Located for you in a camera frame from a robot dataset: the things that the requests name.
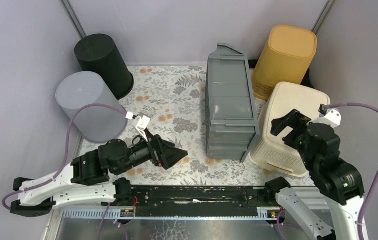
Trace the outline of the cream perforated plastic basket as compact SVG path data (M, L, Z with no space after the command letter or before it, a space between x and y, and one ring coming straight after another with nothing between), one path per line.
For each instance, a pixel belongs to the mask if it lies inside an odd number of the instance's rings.
M262 131L248 158L252 163L270 172L279 172L294 178L306 176L307 170L298 152L282 141L292 129L287 127L278 136L273 136L270 133L271 121L284 117L293 109L314 119L319 116L319 105L330 102L329 96L321 91L289 82L276 84L261 108L258 122Z

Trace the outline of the yellow slatted waste basket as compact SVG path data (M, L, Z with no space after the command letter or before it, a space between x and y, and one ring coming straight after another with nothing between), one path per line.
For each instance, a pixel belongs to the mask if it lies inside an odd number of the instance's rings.
M252 71L254 97L266 101L280 82L300 84L317 48L317 37L310 30L276 25L269 34Z

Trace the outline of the grey plastic crate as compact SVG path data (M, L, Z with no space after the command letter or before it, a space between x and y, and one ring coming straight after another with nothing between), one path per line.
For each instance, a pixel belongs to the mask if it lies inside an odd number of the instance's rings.
M243 163L260 135L247 56L218 43L207 60L206 155Z

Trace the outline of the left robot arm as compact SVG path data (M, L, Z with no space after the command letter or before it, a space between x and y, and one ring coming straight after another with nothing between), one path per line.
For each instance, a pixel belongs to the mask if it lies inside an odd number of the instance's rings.
M61 171L33 180L16 178L13 190L18 193L17 200L11 202L9 212L34 218L71 205L127 205L133 200L130 181L122 177L111 182L111 175L119 176L145 162L167 170L188 155L159 135L137 136L136 140L128 147L124 141L112 139L73 159Z

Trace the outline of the grey round plastic bin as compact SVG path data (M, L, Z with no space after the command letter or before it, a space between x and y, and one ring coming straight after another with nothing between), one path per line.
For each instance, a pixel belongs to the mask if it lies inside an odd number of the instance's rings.
M81 111L73 124L83 138L91 143L105 143L119 137L127 126L126 110L120 105L102 77L94 72L81 71L65 78L58 86L55 98L71 118L81 107L104 104L120 112L100 106Z

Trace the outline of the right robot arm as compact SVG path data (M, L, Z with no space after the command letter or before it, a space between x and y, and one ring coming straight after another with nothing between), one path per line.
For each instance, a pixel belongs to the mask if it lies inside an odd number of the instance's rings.
M282 141L299 154L327 203L333 226L323 223L282 177L265 183L264 201L286 210L312 240L367 239L365 232L359 234L362 229L359 212L364 202L363 182L359 171L340 158L340 138L334 132L340 122L341 115L335 108L321 110L315 119L293 109L271 121L270 134L273 136L291 128Z

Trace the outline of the black ribbed waste bin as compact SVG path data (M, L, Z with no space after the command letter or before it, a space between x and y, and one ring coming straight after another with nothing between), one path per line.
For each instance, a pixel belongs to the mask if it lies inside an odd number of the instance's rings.
M116 99L120 100L132 91L133 75L110 36L96 33L84 37L75 45L74 55L83 71L102 77Z

